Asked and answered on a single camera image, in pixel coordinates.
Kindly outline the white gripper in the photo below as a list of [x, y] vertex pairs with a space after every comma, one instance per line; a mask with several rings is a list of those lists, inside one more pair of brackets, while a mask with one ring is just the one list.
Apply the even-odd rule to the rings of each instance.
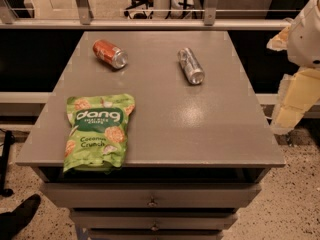
[[267, 48], [287, 49], [288, 60], [301, 66], [294, 75], [283, 76], [272, 113], [272, 132], [287, 134], [320, 99], [320, 70], [313, 69], [320, 67], [319, 0], [309, 0], [291, 26], [268, 41]]

